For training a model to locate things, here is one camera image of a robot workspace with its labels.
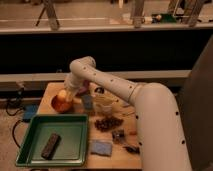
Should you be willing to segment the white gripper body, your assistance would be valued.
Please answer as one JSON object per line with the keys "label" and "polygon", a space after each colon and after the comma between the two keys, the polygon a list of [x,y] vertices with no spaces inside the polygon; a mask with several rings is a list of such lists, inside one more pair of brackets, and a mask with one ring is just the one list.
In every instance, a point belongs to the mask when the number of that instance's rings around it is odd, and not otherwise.
{"label": "white gripper body", "polygon": [[74,97],[81,86],[81,79],[73,73],[69,73],[65,77],[64,87],[68,94]]}

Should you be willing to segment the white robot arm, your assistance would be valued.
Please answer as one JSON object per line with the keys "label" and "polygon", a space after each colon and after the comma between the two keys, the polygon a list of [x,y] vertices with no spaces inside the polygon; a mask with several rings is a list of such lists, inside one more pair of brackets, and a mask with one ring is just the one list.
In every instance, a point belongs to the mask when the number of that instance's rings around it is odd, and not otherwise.
{"label": "white robot arm", "polygon": [[73,60],[65,87],[74,93],[84,80],[135,107],[143,171],[192,171],[181,117],[173,93],[160,83],[135,83],[99,71],[88,56]]}

